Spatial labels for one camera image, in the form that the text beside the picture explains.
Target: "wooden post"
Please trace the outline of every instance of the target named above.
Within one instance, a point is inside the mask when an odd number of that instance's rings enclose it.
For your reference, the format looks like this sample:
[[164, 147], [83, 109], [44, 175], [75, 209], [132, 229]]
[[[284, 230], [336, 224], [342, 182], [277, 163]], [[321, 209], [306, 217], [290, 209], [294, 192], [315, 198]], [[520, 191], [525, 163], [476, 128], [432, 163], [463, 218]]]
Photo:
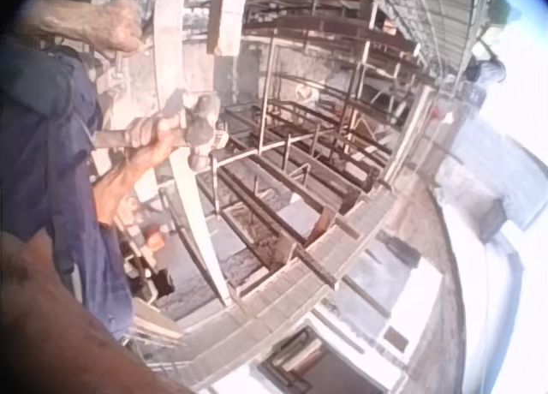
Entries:
[[[185, 0], [156, 0], [154, 7], [154, 60], [158, 105], [164, 107], [168, 99], [182, 88], [182, 17]], [[179, 148], [170, 155], [171, 169], [176, 181], [182, 206], [196, 246], [205, 267], [225, 305], [231, 303], [229, 289], [224, 281], [207, 229], [200, 203], [196, 177], [188, 166], [188, 148]]]
[[279, 265], [285, 266], [289, 263], [296, 247], [297, 242], [284, 231], [280, 231], [277, 237], [276, 246], [274, 247], [271, 267]]
[[415, 101], [409, 112], [409, 116], [403, 126], [400, 139], [397, 142], [396, 150], [392, 153], [388, 164], [380, 175], [380, 179], [391, 184], [396, 177], [397, 172], [402, 168], [403, 162], [409, 154], [409, 150], [414, 143], [414, 136], [420, 130], [421, 121], [425, 121], [426, 107], [432, 89], [429, 86], [422, 86], [416, 94]]
[[337, 212], [332, 208], [326, 206], [324, 210], [319, 215], [318, 221], [314, 225], [312, 232], [305, 242], [305, 248], [310, 244], [318, 240], [332, 225], [335, 223], [335, 218], [337, 217]]
[[246, 0], [211, 0], [207, 52], [215, 56], [240, 54], [241, 24]]
[[134, 325], [151, 334], [175, 340], [182, 337], [181, 329], [175, 321], [160, 313], [157, 308], [151, 307], [140, 298], [134, 298], [135, 318]]

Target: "metal roof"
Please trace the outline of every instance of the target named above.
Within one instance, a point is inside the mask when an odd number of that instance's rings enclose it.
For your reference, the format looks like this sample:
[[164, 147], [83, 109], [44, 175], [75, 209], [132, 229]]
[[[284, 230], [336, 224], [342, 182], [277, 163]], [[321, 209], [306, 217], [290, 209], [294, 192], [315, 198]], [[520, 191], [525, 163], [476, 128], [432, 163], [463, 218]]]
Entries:
[[434, 73], [466, 67], [485, 21], [487, 0], [376, 0], [403, 34], [421, 44], [421, 58]]

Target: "skin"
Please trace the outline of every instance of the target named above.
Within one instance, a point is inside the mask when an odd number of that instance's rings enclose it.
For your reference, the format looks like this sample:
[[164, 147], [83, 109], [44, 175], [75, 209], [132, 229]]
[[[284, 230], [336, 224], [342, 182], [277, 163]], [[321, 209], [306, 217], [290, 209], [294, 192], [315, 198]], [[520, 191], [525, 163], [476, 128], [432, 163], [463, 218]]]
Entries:
[[169, 157], [179, 125], [179, 116], [172, 118], [135, 119], [126, 136], [135, 149], [127, 160], [115, 165], [93, 186], [97, 219], [112, 225], [122, 198], [151, 167]]
[[[145, 143], [93, 190], [98, 221], [111, 224], [122, 197], [169, 157], [179, 117], [150, 118], [128, 134]], [[17, 392], [189, 393], [137, 361], [61, 284], [51, 239], [28, 243], [2, 233], [0, 361]]]
[[19, 33], [83, 41], [108, 57], [113, 57], [114, 51], [132, 53], [143, 48], [140, 7], [134, 0], [107, 4], [32, 0], [31, 5], [22, 12], [16, 28]]

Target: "concrete wall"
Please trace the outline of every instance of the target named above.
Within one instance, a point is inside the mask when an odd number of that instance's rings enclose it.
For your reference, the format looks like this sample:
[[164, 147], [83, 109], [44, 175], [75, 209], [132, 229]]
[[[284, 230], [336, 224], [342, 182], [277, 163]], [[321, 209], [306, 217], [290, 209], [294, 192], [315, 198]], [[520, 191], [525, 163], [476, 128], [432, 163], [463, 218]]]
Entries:
[[462, 283], [466, 319], [466, 363], [462, 392], [475, 393], [485, 383], [512, 291], [508, 256], [484, 245], [457, 206], [443, 205], [451, 247]]
[[548, 201], [548, 178], [532, 157], [487, 122], [463, 123], [453, 152], [470, 173], [503, 199], [509, 219], [525, 229]]

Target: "white wall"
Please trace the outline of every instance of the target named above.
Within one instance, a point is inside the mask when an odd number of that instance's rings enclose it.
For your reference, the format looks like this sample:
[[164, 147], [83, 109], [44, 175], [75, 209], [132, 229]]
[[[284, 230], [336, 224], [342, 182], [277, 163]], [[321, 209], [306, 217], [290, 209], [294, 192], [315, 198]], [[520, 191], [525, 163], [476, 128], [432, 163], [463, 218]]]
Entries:
[[466, 319], [462, 392], [475, 393], [482, 385], [485, 361], [497, 345], [508, 307], [511, 270], [507, 256], [484, 246], [457, 207], [445, 204], [443, 214], [461, 277]]

